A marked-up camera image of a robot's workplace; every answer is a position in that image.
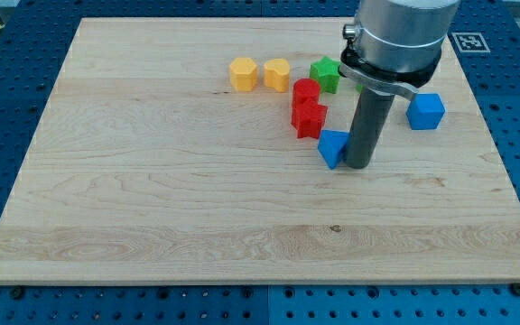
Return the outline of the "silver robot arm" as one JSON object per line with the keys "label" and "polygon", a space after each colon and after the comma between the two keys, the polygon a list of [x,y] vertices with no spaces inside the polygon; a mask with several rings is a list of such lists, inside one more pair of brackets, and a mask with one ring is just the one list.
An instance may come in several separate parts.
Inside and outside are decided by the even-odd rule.
{"label": "silver robot arm", "polygon": [[410,101],[432,78],[460,0],[361,0],[339,74],[365,88]]}

